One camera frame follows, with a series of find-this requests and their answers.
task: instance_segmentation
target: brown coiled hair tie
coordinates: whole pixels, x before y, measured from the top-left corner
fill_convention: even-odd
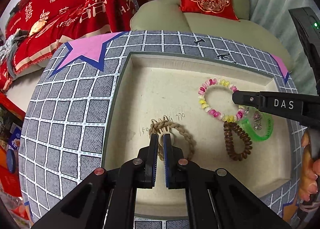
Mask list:
[[[243,159],[246,159],[248,157],[248,155],[251,154],[250,150],[252,150],[251,138],[235,122],[224,122],[223,127],[224,127],[223,130],[224,130],[224,136],[225,136],[224,139],[226,142],[226,149],[227,149],[229,157],[235,161],[237,161],[237,160],[242,161]],[[237,133],[237,135],[240,137],[240,139],[242,139],[244,142],[245,148],[244,148],[244,151],[241,153],[235,152],[235,149],[233,146],[232,131],[235,131]]]

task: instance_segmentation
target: light blue curtain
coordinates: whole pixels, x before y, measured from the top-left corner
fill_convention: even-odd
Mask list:
[[[291,77],[298,92],[316,94],[312,70],[288,12],[299,7],[312,8],[320,18],[320,10],[313,0],[250,0],[250,20],[269,30],[288,50],[295,65]]]

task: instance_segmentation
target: silver rivet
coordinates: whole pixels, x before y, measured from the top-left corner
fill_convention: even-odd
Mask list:
[[[227,171],[223,168],[220,168],[217,170],[218,176],[225,176],[227,174]]]
[[[184,166],[184,165],[187,165],[187,164],[188,164],[188,160],[186,160],[186,159],[180,159],[180,160],[178,160],[178,163],[179,163],[180,165]]]
[[[102,174],[104,173],[104,169],[103,169],[103,168],[96,168],[96,169],[94,170],[94,173],[95,173],[96,175],[102,175]]]
[[[134,165],[140,165],[142,163],[142,159],[135,158],[132,162],[133,162]]]

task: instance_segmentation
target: pink bead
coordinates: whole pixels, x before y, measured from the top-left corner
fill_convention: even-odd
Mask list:
[[[214,115],[214,114],[215,114],[215,112],[216,112],[216,110],[212,109],[212,110],[210,110],[210,111],[208,112],[208,114],[210,114],[210,115]]]

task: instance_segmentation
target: table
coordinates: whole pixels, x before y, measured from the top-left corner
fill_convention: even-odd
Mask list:
[[[105,124],[118,77],[131,51],[159,51],[234,62],[275,77],[281,92],[297,93],[285,84],[277,62],[253,47],[194,33],[132,31],[99,35],[61,45],[44,70],[28,106],[19,152],[20,184],[37,221],[96,167],[100,167]],[[288,120],[292,179],[261,200],[282,216],[293,201],[301,169],[300,139],[304,127]],[[188,228],[187,220],[135,218],[135,228]]]

